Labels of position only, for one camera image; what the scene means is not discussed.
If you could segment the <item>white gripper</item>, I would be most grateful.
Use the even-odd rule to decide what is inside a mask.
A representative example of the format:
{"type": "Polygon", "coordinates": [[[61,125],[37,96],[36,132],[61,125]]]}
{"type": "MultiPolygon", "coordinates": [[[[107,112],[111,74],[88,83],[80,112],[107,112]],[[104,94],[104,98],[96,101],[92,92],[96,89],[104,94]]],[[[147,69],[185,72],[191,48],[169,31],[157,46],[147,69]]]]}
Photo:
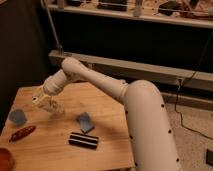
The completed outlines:
{"type": "Polygon", "coordinates": [[[58,102],[54,100],[50,95],[46,94],[42,86],[39,86],[34,92],[34,103],[38,108],[44,108],[46,103],[50,103],[50,106],[57,108],[58,102]]]}

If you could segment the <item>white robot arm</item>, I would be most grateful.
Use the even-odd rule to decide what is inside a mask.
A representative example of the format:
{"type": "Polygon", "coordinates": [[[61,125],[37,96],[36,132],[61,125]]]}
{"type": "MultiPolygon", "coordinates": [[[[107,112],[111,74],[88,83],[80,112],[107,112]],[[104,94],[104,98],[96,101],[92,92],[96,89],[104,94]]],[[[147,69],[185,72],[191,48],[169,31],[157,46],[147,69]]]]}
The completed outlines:
{"type": "Polygon", "coordinates": [[[64,59],[61,69],[36,90],[32,102],[47,111],[62,111],[52,98],[79,78],[124,106],[136,171],[183,171],[164,100],[158,88],[149,81],[128,84],[70,57],[64,59]]]}

